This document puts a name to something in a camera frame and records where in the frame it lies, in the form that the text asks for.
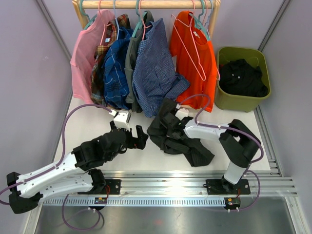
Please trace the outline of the blue small-check shirt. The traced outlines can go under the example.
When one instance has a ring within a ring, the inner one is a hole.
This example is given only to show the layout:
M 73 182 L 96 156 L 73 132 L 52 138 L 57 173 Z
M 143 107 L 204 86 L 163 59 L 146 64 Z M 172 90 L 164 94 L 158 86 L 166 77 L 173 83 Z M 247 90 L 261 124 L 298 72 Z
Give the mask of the blue small-check shirt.
M 139 43 L 132 88 L 145 116 L 153 117 L 164 98 L 175 101 L 190 82 L 175 71 L 163 19 L 149 25 Z

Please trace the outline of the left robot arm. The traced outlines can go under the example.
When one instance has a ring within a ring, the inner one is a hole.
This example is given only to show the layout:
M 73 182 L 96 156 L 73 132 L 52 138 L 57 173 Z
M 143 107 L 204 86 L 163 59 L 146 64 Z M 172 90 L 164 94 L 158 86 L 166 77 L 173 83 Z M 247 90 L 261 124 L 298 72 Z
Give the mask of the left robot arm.
M 112 122 L 110 125 L 109 132 L 83 142 L 56 163 L 28 174 L 9 173 L 8 198 L 13 213 L 26 213 L 56 196 L 105 192 L 106 181 L 99 167 L 128 149 L 143 150 L 148 139 L 140 125 L 136 126 L 137 136 Z

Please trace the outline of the dark pinstriped shirt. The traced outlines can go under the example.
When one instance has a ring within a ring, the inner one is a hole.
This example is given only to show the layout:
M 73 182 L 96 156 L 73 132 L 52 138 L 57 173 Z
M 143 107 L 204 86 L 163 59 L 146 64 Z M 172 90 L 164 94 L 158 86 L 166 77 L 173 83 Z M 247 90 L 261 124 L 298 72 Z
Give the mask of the dark pinstriped shirt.
M 158 114 L 147 129 L 151 141 L 166 154 L 184 154 L 192 167 L 209 165 L 214 154 L 201 143 L 200 139 L 188 137 L 185 140 L 175 140 L 167 137 L 167 129 L 160 123 L 160 114 L 176 109 L 176 105 L 177 102 L 168 98 L 162 101 Z

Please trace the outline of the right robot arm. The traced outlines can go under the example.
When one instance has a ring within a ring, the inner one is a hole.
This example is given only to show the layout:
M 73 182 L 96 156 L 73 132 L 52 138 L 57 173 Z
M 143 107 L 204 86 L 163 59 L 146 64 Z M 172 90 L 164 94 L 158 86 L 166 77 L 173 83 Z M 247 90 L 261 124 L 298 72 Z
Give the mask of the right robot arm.
M 167 137 L 183 143 L 201 140 L 218 141 L 230 160 L 220 179 L 207 179 L 204 187 L 210 195 L 249 195 L 250 185 L 244 175 L 261 147 L 258 138 L 240 120 L 229 124 L 200 122 L 184 108 L 159 110 L 160 123 L 168 130 Z

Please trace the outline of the pink hanger of check shirt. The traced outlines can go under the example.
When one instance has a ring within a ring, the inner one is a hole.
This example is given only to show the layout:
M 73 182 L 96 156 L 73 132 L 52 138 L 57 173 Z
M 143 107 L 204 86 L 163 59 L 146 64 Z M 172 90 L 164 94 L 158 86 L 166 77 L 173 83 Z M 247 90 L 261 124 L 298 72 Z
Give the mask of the pink hanger of check shirt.
M 139 13 L 140 13 L 140 16 L 141 16 L 141 21 L 142 21 L 142 25 L 143 25 L 143 35 L 142 35 L 142 41 L 144 41 L 145 39 L 145 34 L 146 34 L 146 29 L 151 27 L 150 25 L 149 26 L 146 26 L 145 24 L 145 21 L 144 21 L 144 16 L 143 16 L 143 13 L 142 13 L 142 10 L 141 10 L 141 4 L 142 4 L 143 0 L 140 0 L 139 3 L 138 3 L 138 10 L 139 10 Z

